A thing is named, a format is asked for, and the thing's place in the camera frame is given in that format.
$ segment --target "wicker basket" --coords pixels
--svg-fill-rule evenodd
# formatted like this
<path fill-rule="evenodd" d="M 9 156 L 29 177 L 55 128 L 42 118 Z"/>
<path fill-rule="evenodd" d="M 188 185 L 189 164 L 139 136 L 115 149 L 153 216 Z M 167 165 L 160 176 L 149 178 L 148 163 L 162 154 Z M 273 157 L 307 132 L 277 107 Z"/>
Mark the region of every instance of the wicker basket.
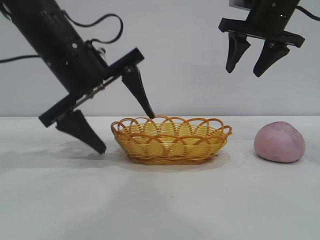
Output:
<path fill-rule="evenodd" d="M 145 165 L 196 165 L 210 160 L 227 144 L 230 126 L 216 118 L 156 116 L 113 122 L 112 133 L 128 157 Z"/>

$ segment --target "basket rim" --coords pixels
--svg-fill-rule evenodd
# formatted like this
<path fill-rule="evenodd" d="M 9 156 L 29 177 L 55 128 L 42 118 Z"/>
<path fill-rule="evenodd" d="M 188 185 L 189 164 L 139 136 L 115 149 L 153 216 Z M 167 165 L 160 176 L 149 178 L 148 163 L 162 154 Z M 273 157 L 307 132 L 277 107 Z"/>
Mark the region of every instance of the basket rim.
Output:
<path fill-rule="evenodd" d="M 143 119 L 146 120 L 146 122 L 144 123 L 140 123 L 138 122 L 139 119 Z M 131 118 L 131 117 L 126 117 L 121 119 L 120 121 L 114 121 L 111 124 L 111 131 L 114 134 L 114 136 L 117 138 L 118 136 L 123 136 L 125 138 L 128 138 L 130 140 L 133 140 L 134 142 L 136 142 L 137 144 L 140 144 L 139 141 L 135 140 L 134 137 L 145 137 L 145 138 L 149 138 L 148 142 L 152 142 L 157 141 L 159 142 L 161 137 L 170 137 L 170 138 L 176 138 L 174 140 L 173 143 L 177 143 L 177 142 L 182 142 L 184 145 L 186 145 L 186 142 L 184 141 L 185 138 L 194 138 L 194 139 L 199 139 L 199 141 L 197 142 L 196 145 L 202 143 L 203 141 L 207 142 L 210 139 L 221 139 L 223 141 L 226 141 L 227 138 L 232 134 L 232 130 L 233 128 L 229 125 L 224 125 L 224 123 L 222 122 L 222 120 L 218 119 L 218 118 L 202 118 L 202 117 L 194 117 L 194 118 L 190 118 L 190 119 L 184 119 L 182 117 L 177 117 L 177 116 L 173 116 L 173 117 L 168 117 L 165 115 L 156 115 L 154 119 L 164 119 L 163 122 L 154 122 L 153 119 L 150 119 L 148 117 L 136 117 L 136 118 Z M 190 122 L 193 121 L 202 121 L 202 123 L 200 124 L 190 124 Z M 210 122 L 219 122 L 221 124 L 220 128 L 214 128 L 212 126 L 210 126 Z M 186 123 L 188 124 L 190 127 L 199 127 L 199 126 L 203 126 L 204 124 L 207 124 L 208 129 L 211 130 L 215 130 L 215 131 L 219 131 L 221 132 L 223 135 L 221 136 L 201 136 L 201 135 L 197 135 L 197 134 L 186 134 L 186 135 L 175 135 L 175 134 L 161 134 L 161 132 L 159 131 L 157 135 L 151 135 L 151 134 L 147 134 L 147 133 L 125 133 L 125 130 L 132 127 L 133 124 L 138 124 L 138 125 L 144 125 L 146 123 L 152 123 L 155 124 L 156 128 L 158 128 L 159 126 L 161 127 L 163 124 L 170 122 L 172 124 L 183 124 Z"/>

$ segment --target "pink dough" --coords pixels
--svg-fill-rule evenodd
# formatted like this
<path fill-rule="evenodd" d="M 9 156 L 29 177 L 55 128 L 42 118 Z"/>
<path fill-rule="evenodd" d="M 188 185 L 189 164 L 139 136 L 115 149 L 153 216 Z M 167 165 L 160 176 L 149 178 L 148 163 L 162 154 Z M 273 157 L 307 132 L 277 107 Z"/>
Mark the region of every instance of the pink dough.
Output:
<path fill-rule="evenodd" d="M 306 142 L 298 130 L 284 121 L 264 126 L 254 140 L 256 154 L 268 161 L 293 163 L 306 151 Z"/>

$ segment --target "wire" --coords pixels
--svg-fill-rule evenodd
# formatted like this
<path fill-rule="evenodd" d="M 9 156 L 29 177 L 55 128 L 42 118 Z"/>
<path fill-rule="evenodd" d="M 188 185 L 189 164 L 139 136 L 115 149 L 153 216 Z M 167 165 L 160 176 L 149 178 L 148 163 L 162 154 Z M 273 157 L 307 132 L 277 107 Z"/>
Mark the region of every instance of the wire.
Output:
<path fill-rule="evenodd" d="M 40 56 L 39 55 L 16 56 L 16 57 L 7 58 L 7 59 L 0 59 L 0 64 L 10 63 L 10 62 L 22 60 L 22 59 L 37 59 L 37 58 L 40 58 Z"/>
<path fill-rule="evenodd" d="M 121 17 L 119 17 L 118 15 L 116 15 L 116 14 L 114 14 L 114 13 L 108 13 L 108 14 L 100 17 L 98 20 L 96 20 L 94 23 L 91 23 L 91 24 L 81 24 L 81 23 L 78 23 L 78 22 L 74 21 L 74 20 L 69 16 L 69 14 L 68 14 L 66 11 L 63 11 L 63 13 L 64 13 L 64 15 L 66 16 L 66 18 L 67 18 L 70 22 L 72 22 L 74 25 L 76 25 L 76 26 L 78 26 L 78 27 L 82 27 L 82 28 L 91 28 L 91 27 L 94 27 L 94 26 L 96 26 L 97 24 L 101 23 L 103 20 L 108 19 L 108 18 L 112 18 L 112 17 L 115 17 L 115 18 L 119 19 L 119 21 L 120 21 L 120 30 L 119 30 L 119 33 L 117 34 L 117 36 L 116 36 L 114 39 L 109 40 L 109 41 L 101 41 L 101 40 L 99 40 L 99 39 L 94 38 L 94 39 L 91 39 L 91 40 L 89 41 L 90 43 L 97 42 L 97 43 L 101 43 L 101 44 L 113 44 L 113 43 L 117 42 L 117 41 L 121 38 L 121 36 L 122 36 L 122 34 L 123 34 L 123 32 L 124 32 L 124 22 L 123 22 L 123 20 L 121 19 Z"/>
<path fill-rule="evenodd" d="M 313 15 L 311 12 L 309 12 L 307 9 L 305 9 L 302 6 L 297 6 L 296 9 L 303 12 L 305 15 L 307 15 L 309 18 L 312 18 L 313 20 L 320 21 L 320 17 Z"/>
<path fill-rule="evenodd" d="M 9 17 L 11 17 L 11 14 L 7 11 L 7 9 L 5 8 L 5 6 L 3 4 L 0 3 L 0 11 L 3 13 L 3 15 L 5 17 L 7 17 L 6 15 L 8 15 Z M 94 27 L 96 26 L 97 24 L 101 23 L 103 20 L 107 19 L 107 18 L 112 18 L 112 17 L 115 17 L 117 19 L 119 19 L 120 21 L 120 31 L 119 33 L 117 34 L 117 36 L 110 40 L 110 41 L 101 41 L 99 39 L 91 39 L 89 40 L 89 42 L 92 44 L 93 42 L 96 42 L 96 43 L 101 43 L 101 44 L 113 44 L 115 43 L 116 41 L 118 41 L 123 32 L 124 32 L 124 22 L 122 21 L 122 19 L 114 14 L 114 13 L 108 13 L 102 17 L 100 17 L 98 20 L 96 20 L 94 23 L 91 23 L 91 24 L 81 24 L 81 23 L 78 23 L 76 21 L 74 21 L 70 16 L 69 14 L 63 10 L 62 11 L 64 13 L 64 15 L 66 16 L 66 18 L 71 21 L 73 24 L 75 24 L 76 26 L 78 27 L 82 27 L 82 28 L 91 28 L 91 27 Z M 12 58 L 7 58 L 7 59 L 0 59 L 0 64 L 5 64 L 5 63 L 10 63 L 10 62 L 13 62 L 13 61 L 17 61 L 17 60 L 22 60 L 22 59 L 34 59 L 34 58 L 40 58 L 39 55 L 23 55 L 23 56 L 17 56 L 17 57 L 12 57 Z"/>
<path fill-rule="evenodd" d="M 6 9 L 5 5 L 2 2 L 0 2 L 0 12 L 6 19 L 11 20 L 11 13 Z"/>

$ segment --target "white tabletop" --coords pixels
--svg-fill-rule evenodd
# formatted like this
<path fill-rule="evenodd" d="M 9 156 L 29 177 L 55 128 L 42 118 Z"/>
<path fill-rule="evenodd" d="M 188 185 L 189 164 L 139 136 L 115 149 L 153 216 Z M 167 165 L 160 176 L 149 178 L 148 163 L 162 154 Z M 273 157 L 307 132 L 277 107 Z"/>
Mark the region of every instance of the white tabletop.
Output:
<path fill-rule="evenodd" d="M 99 156 L 37 118 L 0 118 L 1 240 L 319 240 L 320 117 L 219 117 L 233 127 L 214 161 L 130 162 L 110 130 Z M 255 134 L 286 121 L 306 141 L 294 164 L 254 155 Z"/>

